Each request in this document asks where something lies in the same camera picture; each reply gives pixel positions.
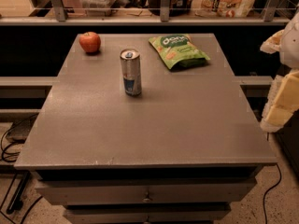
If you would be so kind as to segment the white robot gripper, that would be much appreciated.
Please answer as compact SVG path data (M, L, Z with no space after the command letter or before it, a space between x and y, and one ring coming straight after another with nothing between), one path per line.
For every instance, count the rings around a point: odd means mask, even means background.
M299 13L284 30L271 35L260 46L260 51L273 54L279 51L280 62L293 69L299 68ZM286 76L276 75L272 81L267 103L262 113L261 128L268 133L281 129L299 109L299 71Z

